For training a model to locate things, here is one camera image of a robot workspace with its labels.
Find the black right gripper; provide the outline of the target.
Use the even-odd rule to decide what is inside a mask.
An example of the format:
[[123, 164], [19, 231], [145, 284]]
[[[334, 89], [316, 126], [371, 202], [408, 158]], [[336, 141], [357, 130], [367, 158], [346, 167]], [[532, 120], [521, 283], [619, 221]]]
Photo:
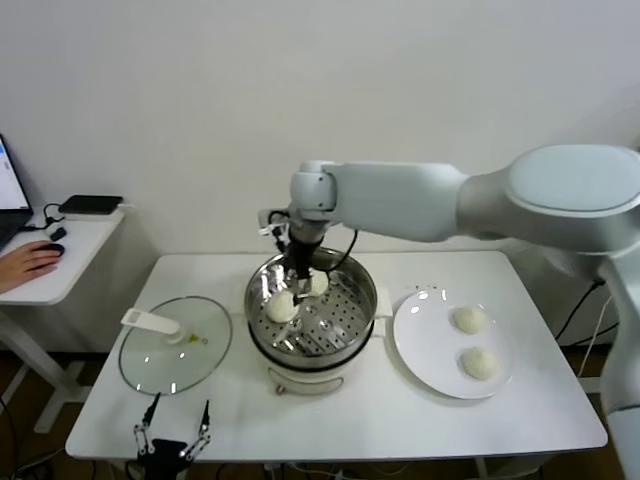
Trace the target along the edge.
[[291, 238], [284, 253], [284, 284], [292, 289], [293, 303], [300, 304], [312, 296], [312, 260], [318, 243], [305, 243]]

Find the person's bare hand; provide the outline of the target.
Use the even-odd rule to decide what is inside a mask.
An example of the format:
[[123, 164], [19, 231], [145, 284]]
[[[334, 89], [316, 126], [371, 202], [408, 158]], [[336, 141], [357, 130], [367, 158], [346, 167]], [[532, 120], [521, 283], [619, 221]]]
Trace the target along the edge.
[[32, 280], [47, 275], [57, 268], [62, 254], [53, 243], [36, 241], [27, 243], [1, 256], [0, 289], [7, 293]]

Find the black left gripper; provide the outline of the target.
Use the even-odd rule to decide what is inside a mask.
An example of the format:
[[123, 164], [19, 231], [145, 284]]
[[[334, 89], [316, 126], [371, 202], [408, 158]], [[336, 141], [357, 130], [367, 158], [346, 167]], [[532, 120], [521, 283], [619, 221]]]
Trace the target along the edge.
[[196, 458], [211, 441], [210, 402], [206, 401], [205, 403], [197, 436], [191, 443], [167, 439], [153, 439], [151, 441], [148, 432], [160, 398], [161, 393], [158, 392], [145, 410], [142, 421], [133, 428], [137, 453], [153, 458]]

